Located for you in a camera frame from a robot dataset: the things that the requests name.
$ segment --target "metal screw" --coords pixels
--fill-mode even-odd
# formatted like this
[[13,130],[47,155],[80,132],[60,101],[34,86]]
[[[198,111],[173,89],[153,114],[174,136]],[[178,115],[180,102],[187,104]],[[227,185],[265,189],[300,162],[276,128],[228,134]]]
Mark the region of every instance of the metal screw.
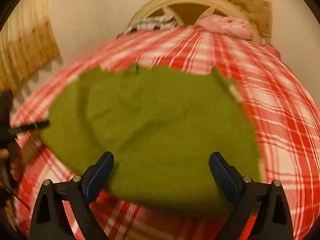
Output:
[[252,179],[251,179],[249,176],[244,176],[244,177],[243,177],[243,181],[244,181],[245,183],[250,183],[250,182],[252,181]]
[[74,176],[74,177],[72,178],[72,180],[73,180],[74,182],[78,182],[78,181],[81,180],[81,176],[80,176],[80,175],[76,175],[76,176]]
[[46,179],[46,180],[43,182],[43,185],[48,186],[50,183],[51,183],[51,180]]
[[279,180],[275,180],[275,181],[273,182],[273,184],[275,184],[276,187],[280,187],[280,186],[281,186],[281,182],[280,182]]

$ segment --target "black clamp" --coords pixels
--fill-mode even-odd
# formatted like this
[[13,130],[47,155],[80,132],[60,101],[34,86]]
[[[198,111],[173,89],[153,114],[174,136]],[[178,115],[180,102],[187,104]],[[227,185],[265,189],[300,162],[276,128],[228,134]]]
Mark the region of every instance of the black clamp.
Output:
[[227,200],[235,205],[215,240],[239,239],[256,202],[260,208],[248,240],[293,240],[290,209],[278,180],[264,184],[242,177],[219,152],[210,156],[209,167]]
[[[52,183],[46,179],[34,207],[30,240],[74,240],[62,204],[70,202],[79,228],[86,240],[108,240],[93,216],[89,203],[95,201],[109,177],[114,157],[105,152],[83,176],[69,182]],[[279,181],[271,184],[254,182],[230,166],[220,153],[210,156],[209,167],[227,200],[235,205],[230,217],[215,240],[237,240],[256,202],[261,202],[249,240],[293,240],[292,221],[287,199]]]
[[30,239],[74,240],[62,201],[69,201],[86,240],[109,240],[93,216],[89,203],[97,199],[114,166],[114,157],[105,152],[83,176],[68,182],[52,183],[46,179],[39,191],[32,214]]
[[34,122],[32,124],[26,124],[19,127],[11,127],[10,125],[0,126],[0,142],[10,142],[13,139],[17,138],[17,134],[31,131],[31,130],[39,130],[46,128],[50,125],[49,120]]

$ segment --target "pink cloth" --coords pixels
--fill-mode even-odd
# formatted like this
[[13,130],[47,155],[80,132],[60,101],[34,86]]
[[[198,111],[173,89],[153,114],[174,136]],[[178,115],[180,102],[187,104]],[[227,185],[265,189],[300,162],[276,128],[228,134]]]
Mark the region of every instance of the pink cloth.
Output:
[[[33,92],[11,119],[12,126],[43,120],[55,98],[79,74],[100,65],[117,71],[132,62],[151,67],[169,65],[207,75],[217,65],[224,77],[237,81],[261,150],[263,182],[281,181],[292,217],[294,239],[302,240],[320,213],[320,109],[309,92],[281,60],[254,41],[199,30],[193,26],[139,32],[106,42],[87,57],[62,68]],[[18,135],[22,147],[30,132]],[[26,167],[18,197],[33,210],[42,182],[69,181],[74,174],[43,145]],[[76,239],[84,240],[71,211],[64,207]],[[187,218],[119,200],[101,192],[90,208],[110,240],[214,239],[225,218]],[[16,201],[17,222],[27,233],[30,211]],[[240,240],[248,239],[254,218]]]
[[278,59],[281,59],[280,52],[274,46],[272,46],[270,43],[267,43],[266,45],[264,45],[264,47],[267,51],[269,51],[271,54],[276,56]]
[[233,17],[225,17],[217,14],[204,14],[204,18],[196,23],[206,31],[229,35],[235,38],[252,40],[253,32],[248,23]]

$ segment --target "red plaid blanket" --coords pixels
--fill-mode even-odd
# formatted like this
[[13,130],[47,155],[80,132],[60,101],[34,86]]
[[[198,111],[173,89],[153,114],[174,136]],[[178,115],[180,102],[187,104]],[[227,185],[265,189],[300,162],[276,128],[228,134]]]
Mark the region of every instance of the red plaid blanket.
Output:
[[[55,97],[80,73],[100,65],[119,70],[137,61],[141,65],[168,64],[195,74],[207,74],[218,65],[223,75],[237,80],[244,105],[252,118],[261,149],[265,182],[282,182],[292,215],[294,238],[302,239],[320,213],[320,111],[305,87],[278,58],[254,41],[201,31],[191,26],[125,35],[107,42],[91,55],[63,68],[35,91],[17,111],[12,125],[37,121],[47,115]],[[29,133],[19,136],[24,145]],[[26,168],[19,197],[32,209],[41,183],[66,181],[73,174],[46,147]],[[20,227],[28,233],[31,213],[16,202]],[[77,239],[83,239],[65,209]],[[187,219],[124,202],[102,192],[91,205],[105,233],[114,239],[214,239],[226,218]],[[247,239],[254,218],[242,239]]]

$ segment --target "black cable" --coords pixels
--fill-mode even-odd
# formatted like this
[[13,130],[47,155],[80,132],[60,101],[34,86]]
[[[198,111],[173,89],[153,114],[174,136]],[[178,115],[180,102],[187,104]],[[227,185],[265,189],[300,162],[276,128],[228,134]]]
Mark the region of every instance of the black cable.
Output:
[[3,182],[2,179],[0,179],[0,181],[2,182],[2,184],[4,185],[4,187],[7,189],[7,191],[9,191],[9,193],[14,196],[15,198],[17,198],[29,211],[30,211],[30,208],[29,206],[22,200],[20,199],[15,193],[13,193],[13,191]]

